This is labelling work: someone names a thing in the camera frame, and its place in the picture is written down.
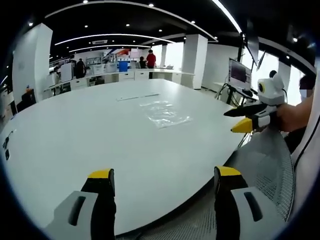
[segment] white cabinet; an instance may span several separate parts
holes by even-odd
[[[176,84],[181,84],[181,77],[182,77],[181,73],[172,73],[171,81]]]
[[[134,81],[134,80],[135,80],[135,73],[133,71],[119,73],[119,82]]]
[[[84,89],[88,87],[87,79],[81,79],[81,80],[72,80],[70,82],[71,91],[76,89]]]
[[[148,71],[136,71],[134,73],[134,80],[149,80]]]

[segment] desk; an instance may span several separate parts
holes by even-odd
[[[52,97],[51,90],[60,87],[61,85],[70,83],[70,88],[72,90],[82,89],[89,87],[89,79],[94,77],[104,77],[104,81],[106,84],[108,83],[116,83],[122,81],[134,81],[134,80],[148,80],[149,73],[153,73],[154,79],[166,79],[172,81],[177,84],[184,85],[186,87],[193,89],[193,79],[194,74],[188,72],[182,72],[179,70],[173,69],[129,69],[126,72],[104,72],[101,74],[89,74],[83,78],[72,79],[65,82],[59,82],[55,85],[52,85],[46,88],[44,93],[44,99]]]
[[[119,98],[159,95],[117,101]],[[192,121],[157,128],[140,104],[168,101]],[[10,120],[3,166],[18,200],[37,226],[87,176],[114,169],[115,234],[143,227],[173,211],[214,175],[243,134],[226,117],[231,106],[163,79],[126,81],[67,92],[41,101]]]

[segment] person in dark clothing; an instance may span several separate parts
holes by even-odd
[[[272,79],[276,74],[277,74],[277,71],[276,71],[276,70],[272,70],[272,71],[269,73],[269,78]]]
[[[147,64],[146,64],[145,58],[143,56],[140,57],[139,64],[140,64],[140,68],[141,69],[146,69],[147,68]]]
[[[83,78],[87,73],[86,65],[82,61],[82,58],[75,65],[75,77],[77,79]]]
[[[304,101],[309,98],[313,93],[313,88],[316,84],[316,76],[305,75],[300,79],[300,93],[301,100]],[[292,154],[297,146],[300,144],[307,127],[299,128],[297,130],[289,132],[284,138],[284,141]]]
[[[149,50],[149,55],[146,57],[146,65],[148,67],[148,69],[154,69],[155,65],[156,65],[156,55],[154,55],[154,51],[152,51],[151,49]],[[149,73],[149,79],[153,78],[153,73],[150,72]]]

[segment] white pillar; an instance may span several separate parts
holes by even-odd
[[[166,55],[167,55],[167,45],[162,45],[160,68],[163,68],[166,64]]]
[[[182,72],[194,74],[194,89],[201,89],[205,71],[207,48],[207,38],[198,34],[186,36],[183,51]]]
[[[278,74],[282,78],[284,89],[286,91],[288,91],[288,87],[289,87],[290,73],[291,73],[291,66],[288,66],[287,64],[279,61]]]
[[[43,99],[44,84],[49,74],[50,45],[53,31],[43,23],[19,40],[13,54],[12,90],[15,104],[27,86],[34,89],[37,102]]]

